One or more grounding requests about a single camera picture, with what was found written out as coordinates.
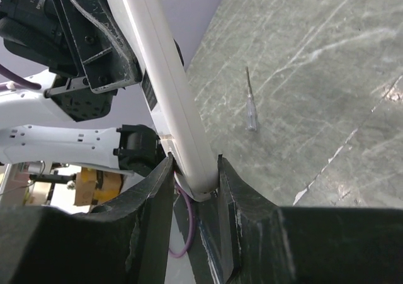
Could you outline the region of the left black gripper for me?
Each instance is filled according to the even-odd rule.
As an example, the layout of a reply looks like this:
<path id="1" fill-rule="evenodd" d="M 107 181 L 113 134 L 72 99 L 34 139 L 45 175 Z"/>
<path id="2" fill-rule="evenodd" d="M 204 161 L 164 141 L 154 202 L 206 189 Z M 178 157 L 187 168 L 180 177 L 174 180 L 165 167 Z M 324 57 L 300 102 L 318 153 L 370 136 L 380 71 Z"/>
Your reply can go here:
<path id="1" fill-rule="evenodd" d="M 142 81 L 107 0 L 1 0 L 1 38 L 57 75 L 45 97 L 76 122 L 106 116 L 113 90 Z"/>

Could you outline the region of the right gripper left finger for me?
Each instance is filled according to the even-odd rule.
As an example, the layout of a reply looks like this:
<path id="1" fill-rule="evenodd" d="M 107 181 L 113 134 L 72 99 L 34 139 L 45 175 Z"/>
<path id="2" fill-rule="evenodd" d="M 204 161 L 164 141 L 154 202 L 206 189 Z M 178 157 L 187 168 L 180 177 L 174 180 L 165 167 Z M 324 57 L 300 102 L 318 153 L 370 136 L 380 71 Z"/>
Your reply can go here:
<path id="1" fill-rule="evenodd" d="M 2 283 L 163 283 L 174 198 L 171 154 L 88 213 L 1 209 Z"/>

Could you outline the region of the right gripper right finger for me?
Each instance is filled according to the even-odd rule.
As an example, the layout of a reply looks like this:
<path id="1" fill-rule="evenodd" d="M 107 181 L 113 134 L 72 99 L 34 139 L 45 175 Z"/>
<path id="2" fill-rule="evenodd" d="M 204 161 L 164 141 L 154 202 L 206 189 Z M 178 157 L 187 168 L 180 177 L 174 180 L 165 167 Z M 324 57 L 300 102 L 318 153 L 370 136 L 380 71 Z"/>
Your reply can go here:
<path id="1" fill-rule="evenodd" d="M 218 159 L 227 283 L 401 283 L 402 211 L 281 207 Z"/>

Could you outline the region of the white remote control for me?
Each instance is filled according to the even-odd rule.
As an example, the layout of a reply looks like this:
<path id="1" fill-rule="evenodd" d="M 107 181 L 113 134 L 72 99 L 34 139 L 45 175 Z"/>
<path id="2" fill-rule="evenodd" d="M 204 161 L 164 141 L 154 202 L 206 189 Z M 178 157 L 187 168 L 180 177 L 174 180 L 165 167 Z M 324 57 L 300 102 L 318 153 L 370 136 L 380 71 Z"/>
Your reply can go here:
<path id="1" fill-rule="evenodd" d="M 157 104 L 149 111 L 161 144 L 177 166 L 180 187 L 202 202 L 219 185 L 208 141 L 160 0 L 108 0 L 123 36 L 147 72 Z"/>

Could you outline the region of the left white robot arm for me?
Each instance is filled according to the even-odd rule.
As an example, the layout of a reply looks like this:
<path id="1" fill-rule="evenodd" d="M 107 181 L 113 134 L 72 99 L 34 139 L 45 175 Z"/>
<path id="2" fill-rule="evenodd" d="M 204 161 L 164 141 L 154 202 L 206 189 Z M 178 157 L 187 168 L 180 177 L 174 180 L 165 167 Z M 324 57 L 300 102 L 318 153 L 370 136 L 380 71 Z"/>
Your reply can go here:
<path id="1" fill-rule="evenodd" d="M 163 159 L 145 125 L 56 128 L 109 114 L 119 89 L 146 85 L 139 49 L 118 18 L 122 0 L 1 0 L 1 39 L 12 53 L 44 65 L 31 78 L 2 67 L 1 163 L 61 161 L 147 176 Z"/>

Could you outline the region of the cardboard box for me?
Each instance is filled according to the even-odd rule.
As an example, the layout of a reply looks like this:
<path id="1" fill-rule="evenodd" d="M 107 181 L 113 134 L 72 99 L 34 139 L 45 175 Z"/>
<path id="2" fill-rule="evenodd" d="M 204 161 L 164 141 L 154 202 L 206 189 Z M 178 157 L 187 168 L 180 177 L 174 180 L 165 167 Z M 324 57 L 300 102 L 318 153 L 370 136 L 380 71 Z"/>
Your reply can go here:
<path id="1" fill-rule="evenodd" d="M 120 194 L 123 176 L 95 169 L 81 168 L 75 180 L 75 206 L 100 205 Z"/>

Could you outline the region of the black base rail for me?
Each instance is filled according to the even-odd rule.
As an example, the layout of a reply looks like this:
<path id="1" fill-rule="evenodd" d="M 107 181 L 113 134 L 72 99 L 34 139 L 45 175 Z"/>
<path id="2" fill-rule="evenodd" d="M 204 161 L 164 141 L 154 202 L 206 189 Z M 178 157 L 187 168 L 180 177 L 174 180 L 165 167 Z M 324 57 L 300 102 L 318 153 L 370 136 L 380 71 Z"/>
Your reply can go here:
<path id="1" fill-rule="evenodd" d="M 184 263 L 185 283 L 224 283 L 220 259 L 217 194 L 205 202 L 192 200 L 181 188 L 173 207 L 183 246 L 171 246 L 171 256 Z"/>

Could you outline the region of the clear handled screwdriver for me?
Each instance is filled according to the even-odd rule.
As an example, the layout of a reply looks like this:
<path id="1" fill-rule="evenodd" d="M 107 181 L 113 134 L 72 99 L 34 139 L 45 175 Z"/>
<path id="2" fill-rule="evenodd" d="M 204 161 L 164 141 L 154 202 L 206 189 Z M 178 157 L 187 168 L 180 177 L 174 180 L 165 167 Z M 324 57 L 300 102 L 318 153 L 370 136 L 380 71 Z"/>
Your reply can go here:
<path id="1" fill-rule="evenodd" d="M 257 132 L 258 131 L 258 118 L 257 118 L 257 111 L 256 105 L 254 103 L 254 96 L 251 87 L 251 80 L 249 75 L 249 68 L 246 66 L 246 79 L 247 79 L 247 125 L 246 128 L 250 132 Z"/>

